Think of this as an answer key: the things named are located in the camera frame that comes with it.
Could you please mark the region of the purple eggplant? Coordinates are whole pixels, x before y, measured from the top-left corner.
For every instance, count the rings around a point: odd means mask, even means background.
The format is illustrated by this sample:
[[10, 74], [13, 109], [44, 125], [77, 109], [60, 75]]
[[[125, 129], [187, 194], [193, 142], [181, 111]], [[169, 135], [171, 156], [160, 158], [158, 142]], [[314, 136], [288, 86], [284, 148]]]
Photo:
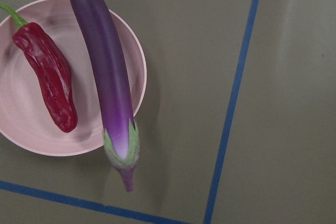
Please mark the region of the purple eggplant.
[[85, 40], [98, 93], [104, 151], [119, 172], [126, 191], [140, 152], [127, 67], [119, 35], [104, 0], [70, 0]]

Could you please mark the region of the pink plate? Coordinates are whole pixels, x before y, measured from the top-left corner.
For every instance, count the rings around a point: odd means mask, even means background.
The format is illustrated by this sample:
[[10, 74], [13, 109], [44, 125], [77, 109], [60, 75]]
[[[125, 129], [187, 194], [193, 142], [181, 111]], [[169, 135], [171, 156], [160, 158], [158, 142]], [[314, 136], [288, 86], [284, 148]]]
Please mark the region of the pink plate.
[[38, 23], [69, 62], [78, 124], [63, 132], [51, 118], [38, 78], [14, 44], [17, 27], [11, 17], [1, 22], [1, 133], [25, 150], [47, 156], [74, 156], [101, 147], [111, 137], [101, 118], [92, 66], [69, 0], [38, 0], [18, 14]]

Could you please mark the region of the red chili pepper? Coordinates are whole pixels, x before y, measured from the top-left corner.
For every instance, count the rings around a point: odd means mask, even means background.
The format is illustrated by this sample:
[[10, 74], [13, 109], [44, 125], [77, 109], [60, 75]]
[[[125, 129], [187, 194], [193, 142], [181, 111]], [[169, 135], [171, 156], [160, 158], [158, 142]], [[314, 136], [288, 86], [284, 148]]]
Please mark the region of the red chili pepper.
[[71, 132], [77, 126], [78, 116], [72, 96], [71, 68], [67, 59], [39, 24], [25, 21], [4, 3], [1, 3], [1, 9], [11, 16], [17, 27], [17, 32], [12, 36], [13, 42], [32, 67], [53, 122], [63, 132]]

